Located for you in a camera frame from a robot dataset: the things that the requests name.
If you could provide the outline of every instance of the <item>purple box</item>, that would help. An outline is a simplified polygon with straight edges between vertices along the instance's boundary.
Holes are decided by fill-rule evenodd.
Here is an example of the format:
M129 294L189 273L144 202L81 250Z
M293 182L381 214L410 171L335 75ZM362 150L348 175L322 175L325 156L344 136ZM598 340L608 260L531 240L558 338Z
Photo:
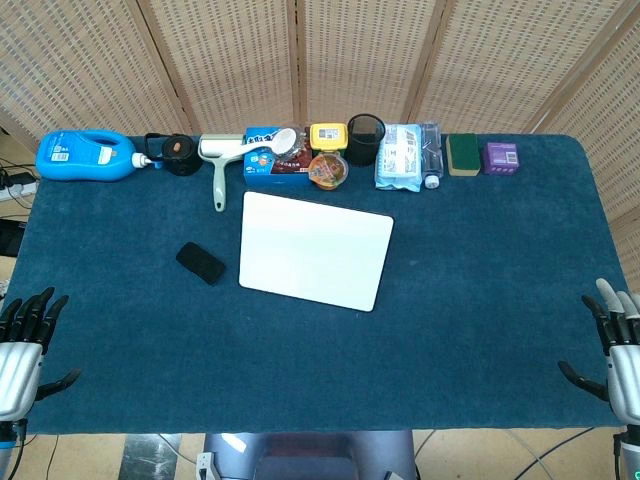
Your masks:
M483 172L487 175L513 175L520 166L513 143L487 143L483 156Z

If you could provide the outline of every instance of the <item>wicker folding screen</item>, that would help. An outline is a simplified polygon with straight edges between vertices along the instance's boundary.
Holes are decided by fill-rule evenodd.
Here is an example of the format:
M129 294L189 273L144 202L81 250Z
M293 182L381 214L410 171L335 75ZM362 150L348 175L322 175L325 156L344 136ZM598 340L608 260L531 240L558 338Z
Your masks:
M622 0L457 0L418 120L521 131Z
M141 6L196 132L294 121L286 0Z
M639 65L637 22L544 128L573 135L585 147L627 281L636 289L640 213L629 212L640 212Z
M435 0L304 0L307 120L399 122Z
M56 128L189 128L152 55L123 3L7 0L0 9L0 124L32 149Z

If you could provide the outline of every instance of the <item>blue detergent bottle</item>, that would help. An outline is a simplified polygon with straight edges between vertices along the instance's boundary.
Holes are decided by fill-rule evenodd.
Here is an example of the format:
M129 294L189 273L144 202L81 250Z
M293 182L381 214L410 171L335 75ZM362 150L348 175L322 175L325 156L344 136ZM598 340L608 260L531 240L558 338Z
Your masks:
M51 180L113 182L151 163L131 140L109 130L50 132L36 153L36 169Z

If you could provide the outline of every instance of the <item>blue box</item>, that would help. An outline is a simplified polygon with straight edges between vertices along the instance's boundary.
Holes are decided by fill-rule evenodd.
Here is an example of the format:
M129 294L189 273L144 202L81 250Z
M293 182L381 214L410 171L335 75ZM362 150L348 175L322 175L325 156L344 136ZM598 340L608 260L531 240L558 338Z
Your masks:
M271 140L282 127L248 127L245 143ZM244 181L250 187L266 185L309 185L311 147L306 145L291 162L276 162L269 148L258 148L244 155Z

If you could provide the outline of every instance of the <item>black eraser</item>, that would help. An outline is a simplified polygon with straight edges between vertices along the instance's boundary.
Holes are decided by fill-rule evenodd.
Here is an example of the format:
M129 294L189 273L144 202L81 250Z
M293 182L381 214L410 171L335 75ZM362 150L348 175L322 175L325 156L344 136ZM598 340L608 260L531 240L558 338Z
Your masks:
M176 260L209 285L216 283L225 269L224 263L193 242L184 244L176 255Z

